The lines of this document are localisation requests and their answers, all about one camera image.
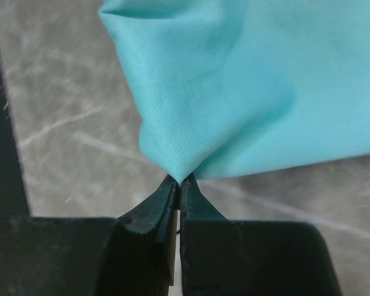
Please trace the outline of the teal t shirt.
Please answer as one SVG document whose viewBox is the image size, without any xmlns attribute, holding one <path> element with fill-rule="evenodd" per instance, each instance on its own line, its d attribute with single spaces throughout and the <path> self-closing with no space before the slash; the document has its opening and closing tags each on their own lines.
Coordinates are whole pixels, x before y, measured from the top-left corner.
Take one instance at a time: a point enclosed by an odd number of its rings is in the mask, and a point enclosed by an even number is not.
<svg viewBox="0 0 370 296">
<path fill-rule="evenodd" d="M 370 154 L 370 1 L 104 1 L 142 119 L 177 181 Z"/>
</svg>

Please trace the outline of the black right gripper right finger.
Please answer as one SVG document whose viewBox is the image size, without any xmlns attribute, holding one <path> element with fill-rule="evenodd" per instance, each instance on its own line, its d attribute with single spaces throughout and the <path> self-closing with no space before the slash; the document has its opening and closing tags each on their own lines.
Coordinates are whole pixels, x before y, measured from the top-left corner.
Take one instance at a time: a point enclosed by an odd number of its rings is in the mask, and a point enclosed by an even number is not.
<svg viewBox="0 0 370 296">
<path fill-rule="evenodd" d="M 235 221 L 201 193 L 181 186 L 180 257 L 184 295 L 340 295 L 331 257 L 315 226 Z"/>
</svg>

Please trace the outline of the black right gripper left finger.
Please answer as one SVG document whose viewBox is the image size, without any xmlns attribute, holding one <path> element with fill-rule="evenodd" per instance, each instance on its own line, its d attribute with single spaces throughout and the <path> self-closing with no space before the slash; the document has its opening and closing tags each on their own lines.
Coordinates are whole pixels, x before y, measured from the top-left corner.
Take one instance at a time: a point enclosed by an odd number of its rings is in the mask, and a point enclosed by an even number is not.
<svg viewBox="0 0 370 296">
<path fill-rule="evenodd" d="M 0 218 L 0 295 L 167 295 L 176 181 L 119 218 Z"/>
</svg>

